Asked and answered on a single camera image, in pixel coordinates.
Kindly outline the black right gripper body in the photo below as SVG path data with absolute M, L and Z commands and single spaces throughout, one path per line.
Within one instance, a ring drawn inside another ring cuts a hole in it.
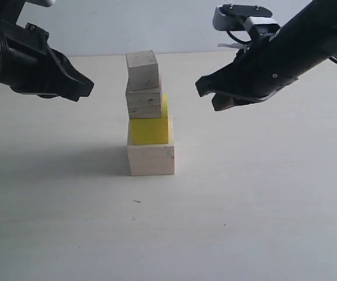
M 237 52 L 229 71 L 233 102 L 261 102 L 297 80 L 302 26 L 253 26 L 250 43 Z

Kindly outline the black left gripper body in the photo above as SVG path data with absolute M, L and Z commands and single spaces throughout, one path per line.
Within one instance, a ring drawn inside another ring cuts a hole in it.
M 0 20 L 0 84 L 20 94 L 55 94 L 48 35 L 34 25 L 22 28 Z

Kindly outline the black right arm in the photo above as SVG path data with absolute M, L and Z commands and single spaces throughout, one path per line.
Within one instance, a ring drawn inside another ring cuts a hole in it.
M 284 25 L 263 6 L 224 4 L 213 27 L 250 37 L 235 39 L 234 60 L 195 84 L 201 97 L 213 95 L 215 111 L 266 101 L 323 61 L 337 64 L 337 1 L 311 1 Z

